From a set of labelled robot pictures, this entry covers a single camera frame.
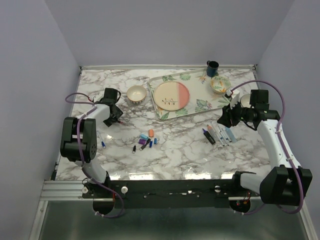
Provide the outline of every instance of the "dark blue mug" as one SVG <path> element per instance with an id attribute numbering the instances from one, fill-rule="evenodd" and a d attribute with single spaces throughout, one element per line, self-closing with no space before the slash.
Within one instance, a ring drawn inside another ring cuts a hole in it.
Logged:
<path id="1" fill-rule="evenodd" d="M 206 68 L 206 74 L 212 78 L 218 71 L 219 63 L 216 61 L 207 61 L 206 65 L 208 66 Z"/>

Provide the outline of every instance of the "small bowl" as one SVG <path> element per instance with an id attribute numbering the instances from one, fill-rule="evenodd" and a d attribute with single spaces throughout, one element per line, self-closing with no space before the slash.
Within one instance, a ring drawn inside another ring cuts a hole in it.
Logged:
<path id="1" fill-rule="evenodd" d="M 225 76 L 214 76 L 211 78 L 210 85 L 217 94 L 224 94 L 231 87 L 229 78 Z"/>
<path id="2" fill-rule="evenodd" d="M 251 108 L 250 96 L 251 94 L 246 94 L 241 97 L 240 103 L 243 108 Z"/>
<path id="3" fill-rule="evenodd" d="M 126 91 L 126 96 L 133 104 L 142 103 L 147 96 L 147 90 L 141 85 L 134 85 Z"/>

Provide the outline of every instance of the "orange marker cap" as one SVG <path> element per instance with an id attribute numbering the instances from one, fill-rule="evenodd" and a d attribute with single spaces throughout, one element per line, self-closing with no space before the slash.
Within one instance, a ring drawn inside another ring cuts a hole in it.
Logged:
<path id="1" fill-rule="evenodd" d="M 150 130 L 149 130 L 149 137 L 152 138 L 152 137 L 154 136 L 154 134 L 155 134 L 155 133 L 154 133 L 154 130 L 153 130 L 153 129 L 150 129 Z"/>

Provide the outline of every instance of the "screw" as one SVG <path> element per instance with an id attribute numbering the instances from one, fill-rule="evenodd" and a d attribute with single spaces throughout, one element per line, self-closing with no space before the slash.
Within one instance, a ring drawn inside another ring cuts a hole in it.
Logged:
<path id="1" fill-rule="evenodd" d="M 220 186 L 215 186 L 214 187 L 214 191 L 216 192 L 216 193 L 220 193 L 221 192 L 221 187 Z"/>
<path id="2" fill-rule="evenodd" d="M 89 190 L 88 190 L 87 187 L 84 186 L 84 187 L 81 189 L 81 192 L 82 192 L 83 194 L 87 194 L 87 193 L 89 192 Z"/>
<path id="3" fill-rule="evenodd" d="M 128 188 L 127 188 L 126 186 L 123 186 L 123 187 L 121 188 L 121 192 L 122 192 L 123 194 L 126 194 L 126 193 L 128 192 Z"/>

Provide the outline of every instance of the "marble table surface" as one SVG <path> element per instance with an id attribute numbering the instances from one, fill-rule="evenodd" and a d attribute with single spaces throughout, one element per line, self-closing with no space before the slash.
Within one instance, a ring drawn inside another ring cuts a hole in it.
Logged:
<path id="1" fill-rule="evenodd" d="M 117 106 L 123 111 L 120 118 L 124 124 L 114 123 L 111 127 L 97 126 L 106 148 L 99 144 L 97 159 L 107 170 L 112 180 L 183 180 L 231 178 L 235 171 L 250 171 L 265 176 L 270 171 L 270 162 L 264 143 L 256 131 L 243 123 L 232 127 L 238 141 L 222 147 L 213 146 L 205 138 L 202 128 L 216 121 L 221 109 L 204 113 L 159 120 L 151 100 L 147 82 L 151 78 L 182 73 L 186 69 L 115 69 L 83 70 L 77 92 L 92 98 L 104 92 L 104 88 L 118 89 L 122 95 Z M 254 80 L 250 69 L 220 68 L 219 75 L 230 79 L 231 84 Z M 126 96 L 133 85 L 144 85 L 147 97 L 139 105 L 131 104 Z M 257 89 L 255 83 L 247 84 L 239 90 L 242 94 Z M 85 101 L 82 96 L 76 100 Z M 89 105 L 75 104 L 72 116 L 78 116 L 90 108 Z M 133 146 L 138 144 L 141 133 L 148 134 L 153 129 L 158 144 L 143 151 Z M 61 157 L 56 180 L 82 180 L 85 176 L 73 162 Z"/>

